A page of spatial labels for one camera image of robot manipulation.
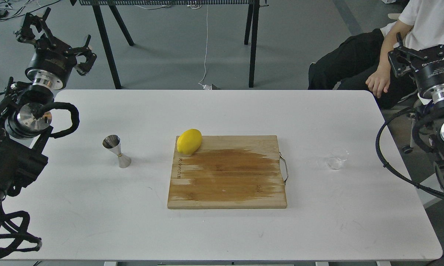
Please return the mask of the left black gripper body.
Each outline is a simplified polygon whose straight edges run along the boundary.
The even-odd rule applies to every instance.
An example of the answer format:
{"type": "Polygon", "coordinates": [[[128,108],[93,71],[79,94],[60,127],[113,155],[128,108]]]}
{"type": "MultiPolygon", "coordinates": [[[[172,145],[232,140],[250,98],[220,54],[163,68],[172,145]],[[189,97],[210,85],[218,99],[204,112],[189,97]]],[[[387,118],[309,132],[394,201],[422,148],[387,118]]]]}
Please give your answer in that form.
{"type": "Polygon", "coordinates": [[[40,38],[35,44],[35,54],[25,70],[29,80],[35,76],[38,70],[47,71],[57,76],[62,82],[67,82],[74,66],[77,65],[75,55],[66,54],[70,46],[56,39],[56,45],[50,44],[46,38],[40,38]]]}

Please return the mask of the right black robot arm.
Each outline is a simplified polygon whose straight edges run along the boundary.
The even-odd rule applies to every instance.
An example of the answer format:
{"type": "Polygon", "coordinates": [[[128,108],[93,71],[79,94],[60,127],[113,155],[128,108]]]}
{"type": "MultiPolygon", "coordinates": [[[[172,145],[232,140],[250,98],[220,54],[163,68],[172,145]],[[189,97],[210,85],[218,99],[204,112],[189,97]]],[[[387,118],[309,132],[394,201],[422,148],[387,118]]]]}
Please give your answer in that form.
{"type": "Polygon", "coordinates": [[[418,95],[429,100],[423,107],[409,107],[394,114],[381,126],[375,141],[375,148],[383,167],[417,189],[444,200],[444,44],[423,50],[413,50],[403,44],[397,34],[398,47],[389,52],[389,62],[396,77],[411,73],[416,80],[418,95]],[[413,142],[426,153],[436,157],[435,175],[441,191],[425,187],[409,180],[396,171],[383,157],[379,141],[384,128],[395,118],[409,113],[416,117],[411,129],[413,142]]]}

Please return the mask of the person's bare hand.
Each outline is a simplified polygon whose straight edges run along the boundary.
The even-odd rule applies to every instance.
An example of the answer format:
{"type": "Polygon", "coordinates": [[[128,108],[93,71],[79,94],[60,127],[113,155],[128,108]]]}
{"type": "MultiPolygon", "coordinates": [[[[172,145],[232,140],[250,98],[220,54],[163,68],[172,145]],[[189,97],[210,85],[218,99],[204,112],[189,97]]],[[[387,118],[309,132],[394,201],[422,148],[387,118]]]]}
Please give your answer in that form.
{"type": "Polygon", "coordinates": [[[379,66],[377,70],[366,79],[365,84],[367,88],[377,99],[388,92],[391,81],[390,71],[390,66],[379,66]]]}

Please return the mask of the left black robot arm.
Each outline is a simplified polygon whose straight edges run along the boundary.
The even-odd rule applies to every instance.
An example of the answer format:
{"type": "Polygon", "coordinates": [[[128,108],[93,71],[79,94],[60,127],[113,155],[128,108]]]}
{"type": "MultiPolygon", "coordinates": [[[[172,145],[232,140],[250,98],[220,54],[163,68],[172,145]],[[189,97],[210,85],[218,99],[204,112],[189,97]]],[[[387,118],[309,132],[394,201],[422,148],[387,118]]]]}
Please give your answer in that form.
{"type": "Polygon", "coordinates": [[[16,39],[34,46],[25,70],[28,82],[10,78],[0,92],[0,259],[13,252],[39,251],[42,246],[41,238],[28,232],[30,215],[26,211],[6,214],[2,202],[37,180],[48,163],[43,150],[49,138],[78,129],[78,109],[54,98],[66,87],[73,69],[85,76],[97,58],[89,47],[89,35],[82,47],[75,48],[55,37],[46,24],[50,12],[48,7],[42,16],[25,14],[16,39]]]}

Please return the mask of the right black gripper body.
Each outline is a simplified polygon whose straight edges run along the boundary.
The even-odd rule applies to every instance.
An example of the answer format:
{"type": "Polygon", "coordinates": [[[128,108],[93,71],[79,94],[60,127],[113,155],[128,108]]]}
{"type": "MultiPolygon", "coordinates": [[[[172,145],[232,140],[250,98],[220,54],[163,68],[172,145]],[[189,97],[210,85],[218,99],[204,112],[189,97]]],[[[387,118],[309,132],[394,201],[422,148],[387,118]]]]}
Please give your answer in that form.
{"type": "Polygon", "coordinates": [[[444,57],[413,59],[411,69],[421,98],[437,98],[435,94],[444,90],[444,57]]]}

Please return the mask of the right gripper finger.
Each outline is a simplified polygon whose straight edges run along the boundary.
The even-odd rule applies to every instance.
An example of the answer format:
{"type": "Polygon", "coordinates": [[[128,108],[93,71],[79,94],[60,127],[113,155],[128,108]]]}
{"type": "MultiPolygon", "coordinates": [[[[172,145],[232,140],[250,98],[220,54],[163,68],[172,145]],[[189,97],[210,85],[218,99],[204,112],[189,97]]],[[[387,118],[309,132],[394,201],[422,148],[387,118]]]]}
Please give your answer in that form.
{"type": "Polygon", "coordinates": [[[388,53],[389,64],[395,77],[401,77],[412,68],[413,59],[425,60],[425,53],[404,46],[401,33],[396,34],[398,46],[388,53]]]}

